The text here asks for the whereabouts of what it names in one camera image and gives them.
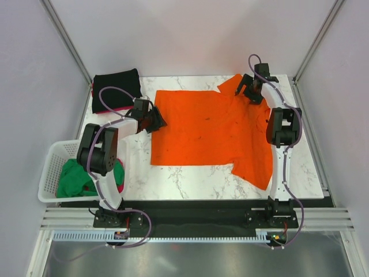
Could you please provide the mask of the orange t-shirt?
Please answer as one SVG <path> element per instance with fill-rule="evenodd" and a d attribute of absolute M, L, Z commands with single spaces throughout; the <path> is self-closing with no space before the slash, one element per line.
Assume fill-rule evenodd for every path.
<path fill-rule="evenodd" d="M 270 107 L 236 95 L 241 79 L 236 74 L 217 91 L 158 90 L 155 105 L 167 126 L 152 134 L 151 165 L 232 164 L 233 175 L 266 190 L 273 170 Z"/>

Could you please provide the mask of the white plastic basket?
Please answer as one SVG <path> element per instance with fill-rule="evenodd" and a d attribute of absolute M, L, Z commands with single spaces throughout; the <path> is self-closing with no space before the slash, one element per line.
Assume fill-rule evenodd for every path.
<path fill-rule="evenodd" d="M 69 159 L 77 157 L 80 140 L 57 141 L 50 146 L 38 190 L 38 199 L 43 203 L 65 203 L 78 201 L 99 201 L 98 196 L 57 197 L 62 167 Z"/>

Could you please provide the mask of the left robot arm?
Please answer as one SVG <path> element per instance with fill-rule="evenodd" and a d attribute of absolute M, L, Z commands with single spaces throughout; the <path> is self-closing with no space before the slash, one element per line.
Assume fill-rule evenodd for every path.
<path fill-rule="evenodd" d="M 118 160 L 118 142 L 141 131 L 152 133 L 166 126 L 159 108 L 148 99 L 135 99 L 125 115 L 112 122 L 86 125 L 77 152 L 77 163 L 91 177 L 99 208 L 95 212 L 95 228 L 120 228 L 125 225 L 123 197 L 118 192 L 114 166 Z"/>

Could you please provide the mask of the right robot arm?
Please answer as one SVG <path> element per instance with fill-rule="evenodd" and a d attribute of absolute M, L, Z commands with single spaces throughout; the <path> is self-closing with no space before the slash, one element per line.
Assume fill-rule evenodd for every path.
<path fill-rule="evenodd" d="M 244 74 L 235 95 L 243 94 L 251 104 L 266 101 L 270 115 L 266 141 L 272 148 L 272 187 L 264 210 L 248 212 L 247 223 L 255 227 L 299 227 L 293 201 L 296 197 L 288 187 L 293 147 L 302 137 L 302 111 L 287 103 L 280 91 L 279 80 L 272 76 L 267 63 L 250 66 L 253 76 Z"/>

